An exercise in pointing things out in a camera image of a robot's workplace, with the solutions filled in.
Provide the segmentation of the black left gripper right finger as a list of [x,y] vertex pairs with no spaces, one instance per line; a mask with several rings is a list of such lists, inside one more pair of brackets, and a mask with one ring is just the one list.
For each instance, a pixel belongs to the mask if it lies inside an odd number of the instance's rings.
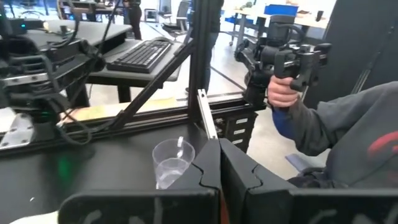
[[231,223],[397,223],[394,189],[301,189],[220,139],[221,184]]

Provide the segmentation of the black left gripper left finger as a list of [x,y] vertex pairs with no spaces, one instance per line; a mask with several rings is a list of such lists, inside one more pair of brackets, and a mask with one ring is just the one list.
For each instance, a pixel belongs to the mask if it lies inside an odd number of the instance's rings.
[[209,140],[165,190],[92,190],[68,197],[58,222],[196,224],[220,222],[221,147]]

